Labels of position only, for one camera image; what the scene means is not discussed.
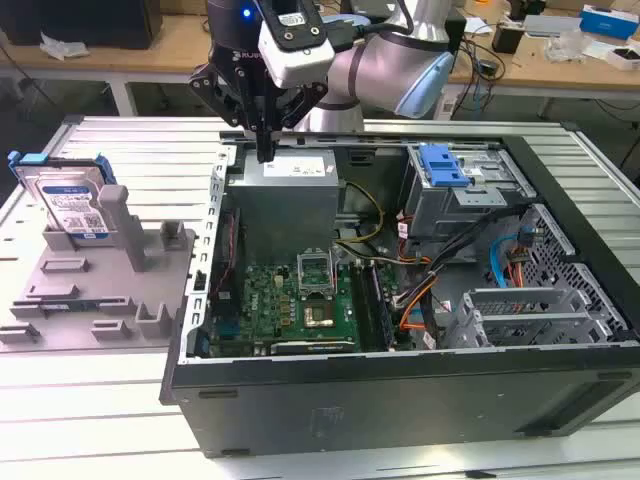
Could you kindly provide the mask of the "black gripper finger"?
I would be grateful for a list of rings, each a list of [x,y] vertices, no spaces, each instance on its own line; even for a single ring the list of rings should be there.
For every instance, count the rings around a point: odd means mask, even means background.
[[[265,90],[265,161],[274,158],[280,132],[292,129],[326,95],[327,85],[312,82],[290,89],[276,87],[272,82]]]
[[[258,96],[243,66],[231,69],[231,79],[220,83],[221,75],[213,64],[202,65],[189,79],[191,90],[232,127],[242,127],[253,139],[259,162],[266,161],[266,130]]]

